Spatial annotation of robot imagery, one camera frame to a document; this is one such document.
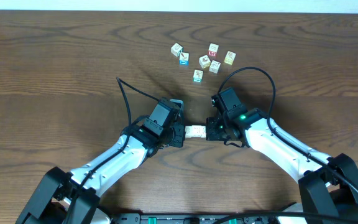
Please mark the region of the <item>wooden block green letter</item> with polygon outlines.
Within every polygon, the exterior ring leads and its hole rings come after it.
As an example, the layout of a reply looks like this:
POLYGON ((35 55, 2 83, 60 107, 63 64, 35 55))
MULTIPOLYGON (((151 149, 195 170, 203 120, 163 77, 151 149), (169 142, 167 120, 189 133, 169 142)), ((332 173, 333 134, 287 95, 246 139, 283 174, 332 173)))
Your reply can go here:
POLYGON ((201 137, 205 138, 206 137, 206 127, 205 126, 201 126, 200 127, 200 131, 201 131, 201 137))

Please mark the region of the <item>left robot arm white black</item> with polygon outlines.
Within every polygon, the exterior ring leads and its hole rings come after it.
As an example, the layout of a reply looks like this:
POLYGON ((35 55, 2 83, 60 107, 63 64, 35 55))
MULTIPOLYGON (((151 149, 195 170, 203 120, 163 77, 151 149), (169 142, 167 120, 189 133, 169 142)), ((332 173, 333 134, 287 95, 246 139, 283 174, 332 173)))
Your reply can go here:
POLYGON ((91 223, 101 196, 122 176, 165 147, 182 147, 185 127, 167 127, 145 120, 126 127, 115 145, 91 162, 64 172, 58 167, 43 177, 17 223, 91 223))

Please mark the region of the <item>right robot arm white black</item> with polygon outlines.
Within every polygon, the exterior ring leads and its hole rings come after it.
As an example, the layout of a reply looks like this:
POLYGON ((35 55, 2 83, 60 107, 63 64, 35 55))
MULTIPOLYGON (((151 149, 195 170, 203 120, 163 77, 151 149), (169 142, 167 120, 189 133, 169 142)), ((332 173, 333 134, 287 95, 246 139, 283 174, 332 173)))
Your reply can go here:
POLYGON ((349 156, 307 146, 257 108, 220 110, 206 120, 206 139, 240 141, 276 163, 298 184, 307 223, 358 222, 358 168, 349 156))

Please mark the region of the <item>wooden block red seven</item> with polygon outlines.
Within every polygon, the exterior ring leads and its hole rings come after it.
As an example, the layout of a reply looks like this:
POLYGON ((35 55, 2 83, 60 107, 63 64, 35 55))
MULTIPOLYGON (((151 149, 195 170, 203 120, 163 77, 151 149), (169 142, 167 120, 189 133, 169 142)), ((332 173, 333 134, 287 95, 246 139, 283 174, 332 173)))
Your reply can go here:
POLYGON ((203 135, 203 127, 202 126, 192 126, 191 127, 191 135, 193 137, 200 138, 203 135))

